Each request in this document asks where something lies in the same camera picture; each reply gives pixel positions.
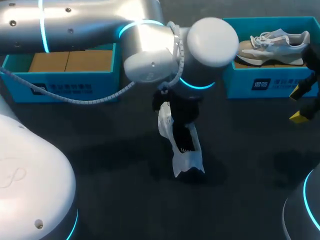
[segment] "sneaker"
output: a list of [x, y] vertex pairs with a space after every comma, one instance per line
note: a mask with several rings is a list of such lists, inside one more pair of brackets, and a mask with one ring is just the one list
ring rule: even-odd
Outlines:
[[173, 134], [173, 123], [174, 120], [171, 116], [171, 109], [169, 103], [164, 102], [161, 105], [158, 114], [158, 129], [160, 135], [168, 139], [172, 145], [172, 167], [174, 176], [177, 177], [181, 172], [187, 172], [191, 168], [196, 168], [205, 173], [202, 160], [201, 146], [195, 125], [191, 123], [185, 126], [190, 132], [193, 142], [192, 147], [194, 150], [179, 150]]
[[266, 61], [276, 60], [288, 65], [303, 65], [302, 51], [310, 44], [310, 33], [288, 34], [282, 29], [263, 32], [259, 37], [239, 44], [237, 56], [242, 61], [261, 66]]

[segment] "yellow object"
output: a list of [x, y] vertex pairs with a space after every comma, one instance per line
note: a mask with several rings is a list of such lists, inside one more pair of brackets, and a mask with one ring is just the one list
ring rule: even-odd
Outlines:
[[297, 85], [297, 86], [295, 87], [295, 89], [292, 91], [292, 93], [290, 94], [290, 98], [291, 98], [291, 99], [295, 100], [294, 98], [291, 97], [291, 95], [294, 94], [298, 89], [299, 89], [299, 85]]
[[301, 124], [309, 121], [305, 116], [300, 115], [300, 111], [297, 111], [294, 115], [292, 115], [290, 120], [295, 124]]

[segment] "robotic arm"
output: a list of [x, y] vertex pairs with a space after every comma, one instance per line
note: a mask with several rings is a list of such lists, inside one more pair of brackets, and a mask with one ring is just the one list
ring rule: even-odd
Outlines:
[[61, 101], [97, 104], [116, 98], [134, 83], [162, 84], [184, 98], [212, 86], [211, 76], [223, 71], [238, 50], [234, 29], [218, 18], [204, 18], [192, 27], [164, 25], [158, 0], [19, 0], [0, 2], [1, 54], [71, 52], [119, 43], [130, 81], [112, 96], [77, 101], [56, 96], [13, 76], [14, 80]]

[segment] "black object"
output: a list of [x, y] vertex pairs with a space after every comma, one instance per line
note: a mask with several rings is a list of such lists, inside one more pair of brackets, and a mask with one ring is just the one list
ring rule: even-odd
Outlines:
[[317, 94], [317, 98], [310, 104], [301, 107], [300, 115], [304, 116], [308, 120], [312, 120], [315, 114], [320, 111], [320, 94]]
[[152, 109], [159, 111], [164, 102], [170, 106], [171, 117], [173, 118], [172, 133], [181, 153], [195, 151], [195, 146], [190, 133], [186, 127], [193, 123], [199, 116], [199, 103], [202, 98], [185, 99], [178, 96], [173, 90], [157, 90], [153, 94]]
[[298, 83], [298, 89], [295, 90], [290, 97], [294, 100], [299, 100], [303, 97], [306, 93], [311, 91], [312, 86], [317, 82], [317, 76], [313, 72], [309, 77], [307, 77], [304, 80], [299, 81]]
[[[302, 52], [302, 59], [306, 66], [314, 71], [309, 77], [298, 83], [298, 89], [291, 94], [291, 98], [299, 100], [304, 94], [308, 93], [315, 83], [318, 83], [320, 90], [320, 45], [309, 45]], [[307, 104], [299, 110], [300, 115], [312, 120], [315, 114], [320, 111], [320, 93], [317, 98], [310, 104]]]
[[180, 125], [186, 125], [194, 122], [199, 116], [199, 103], [202, 101], [202, 97], [185, 99], [174, 91], [168, 90], [166, 94], [163, 94], [160, 90], [157, 90], [153, 94], [152, 109], [153, 111], [159, 111], [161, 105], [164, 102], [168, 102], [171, 108], [171, 116], [175, 123]]

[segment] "gray floor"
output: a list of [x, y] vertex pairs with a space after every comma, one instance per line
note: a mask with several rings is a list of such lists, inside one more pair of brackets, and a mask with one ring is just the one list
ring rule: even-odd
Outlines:
[[[163, 0], [162, 6], [166, 19], [181, 26], [208, 16], [320, 19], [318, 0]], [[77, 178], [78, 239], [284, 239], [284, 201], [320, 157], [319, 119], [293, 125], [288, 117], [299, 106], [289, 99], [226, 100], [218, 82], [196, 122], [209, 183], [188, 185], [170, 177], [171, 152], [151, 109], [153, 90], [140, 85], [119, 103], [80, 107], [13, 104], [1, 87], [21, 121], [69, 158]], [[284, 177], [274, 162], [289, 168], [287, 183], [279, 183]]]

